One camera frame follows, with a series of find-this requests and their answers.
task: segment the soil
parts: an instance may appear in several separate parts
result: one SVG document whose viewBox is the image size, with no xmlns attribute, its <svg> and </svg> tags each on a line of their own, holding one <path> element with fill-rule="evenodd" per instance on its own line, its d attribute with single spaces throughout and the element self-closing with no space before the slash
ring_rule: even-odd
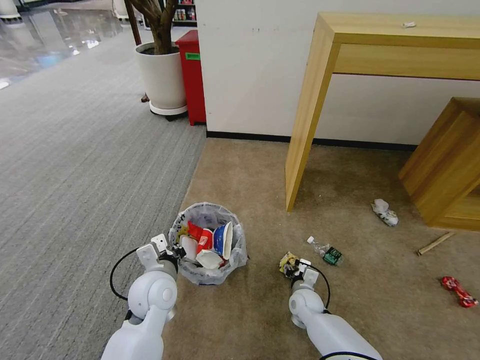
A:
<svg viewBox="0 0 480 360">
<path fill-rule="evenodd" d="M 171 47 L 171 50 L 172 50 L 172 54 L 175 54 L 175 53 L 178 53 L 180 50 L 177 46 L 172 46 Z M 149 47 L 149 48 L 146 48 L 145 50 L 143 50 L 141 52 L 141 54 L 144 54 L 144 55 L 155 55 L 155 48 L 152 46 L 152 47 Z"/>
</svg>

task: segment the trash can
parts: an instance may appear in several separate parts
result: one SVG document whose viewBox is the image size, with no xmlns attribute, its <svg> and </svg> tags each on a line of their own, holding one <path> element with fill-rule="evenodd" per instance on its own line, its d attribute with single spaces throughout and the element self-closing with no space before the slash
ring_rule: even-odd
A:
<svg viewBox="0 0 480 360">
<path fill-rule="evenodd" d="M 202 65 L 200 62 L 199 33 L 190 30 L 175 44 L 180 49 L 181 70 L 185 86 L 186 105 L 190 125 L 206 123 L 204 83 L 202 80 Z"/>
<path fill-rule="evenodd" d="M 220 285 L 236 268 L 247 264 L 247 241 L 239 218 L 221 205 L 211 202 L 199 202 L 180 212 L 168 232 L 168 243 L 179 242 L 182 234 L 187 234 L 188 222 L 201 228 L 216 229 L 232 222 L 233 237 L 230 258 L 225 265 L 216 269 L 207 269 L 197 263 L 182 258 L 178 263 L 178 271 L 192 283 L 197 285 Z"/>
</svg>

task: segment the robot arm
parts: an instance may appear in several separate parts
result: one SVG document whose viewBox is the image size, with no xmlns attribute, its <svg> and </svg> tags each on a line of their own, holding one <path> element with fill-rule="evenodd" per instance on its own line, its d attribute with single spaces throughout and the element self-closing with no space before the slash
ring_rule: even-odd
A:
<svg viewBox="0 0 480 360">
<path fill-rule="evenodd" d="M 320 296 L 314 291 L 319 273 L 308 267 L 309 261 L 301 260 L 299 273 L 292 284 L 288 302 L 291 320 L 299 328 L 306 329 L 313 345 L 323 356 L 333 353 L 356 353 L 362 356 L 336 355 L 335 360 L 382 360 L 380 354 L 348 322 L 329 313 Z"/>
<path fill-rule="evenodd" d="M 101 360 L 161 360 L 162 331 L 175 315 L 177 257 L 163 234 L 136 251 L 145 273 L 128 291 L 128 314 L 109 339 Z"/>
</svg>

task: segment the black cable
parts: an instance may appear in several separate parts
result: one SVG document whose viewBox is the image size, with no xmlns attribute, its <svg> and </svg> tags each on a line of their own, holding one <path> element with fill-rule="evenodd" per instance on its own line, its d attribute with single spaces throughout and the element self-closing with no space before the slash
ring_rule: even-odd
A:
<svg viewBox="0 0 480 360">
<path fill-rule="evenodd" d="M 304 265 L 307 265 L 309 267 L 311 267 L 313 270 L 317 271 L 322 277 L 323 277 L 323 280 L 325 280 L 325 284 L 326 284 L 326 289 L 328 291 L 328 296 L 326 298 L 326 304 L 325 304 L 325 309 L 328 309 L 329 308 L 329 305 L 330 305 L 330 284 L 329 284 L 329 281 L 327 280 L 327 277 L 325 276 L 325 274 L 323 272 L 321 272 L 319 269 L 317 269 L 315 266 L 313 265 L 309 265 L 307 264 L 306 262 L 302 262 L 300 261 L 301 264 L 304 264 Z"/>
<path fill-rule="evenodd" d="M 340 355 L 350 355 L 350 356 L 356 356 L 357 358 L 361 358 L 361 359 L 366 359 L 366 360 L 378 360 L 374 357 L 370 357 L 368 355 L 363 355 L 363 354 L 359 354 L 358 352 L 352 352 L 352 351 L 337 351 L 337 352 L 331 352 L 327 355 L 323 355 L 319 360 L 326 360 L 326 359 L 330 359 L 334 356 L 340 356 Z"/>
<path fill-rule="evenodd" d="M 130 251 L 127 252 L 125 255 L 123 255 L 123 256 L 120 258 L 120 260 L 118 260 L 118 261 L 116 262 L 116 264 L 113 265 L 113 267 L 111 268 L 111 272 L 110 272 L 110 289 L 111 289 L 111 292 L 114 293 L 117 298 L 120 298 L 120 299 L 125 300 L 125 301 L 127 301 L 128 299 L 127 299 L 125 296 L 119 294 L 119 293 L 115 290 L 115 288 L 114 288 L 114 272 L 115 272 L 115 269 L 117 268 L 117 266 L 118 266 L 128 255 L 133 254 L 133 253 L 136 252 L 137 250 L 138 250 L 138 247 L 137 247 L 137 248 L 134 248 L 133 250 L 130 250 Z"/>
</svg>

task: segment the plant pot saucer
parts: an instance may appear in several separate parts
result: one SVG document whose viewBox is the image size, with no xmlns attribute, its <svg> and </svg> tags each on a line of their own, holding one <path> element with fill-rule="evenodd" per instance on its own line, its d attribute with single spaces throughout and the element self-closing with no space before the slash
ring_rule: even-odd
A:
<svg viewBox="0 0 480 360">
<path fill-rule="evenodd" d="M 153 106 L 151 101 L 149 102 L 149 104 L 151 112 L 158 115 L 178 115 L 187 111 L 187 105 L 173 109 L 162 109 Z"/>
</svg>

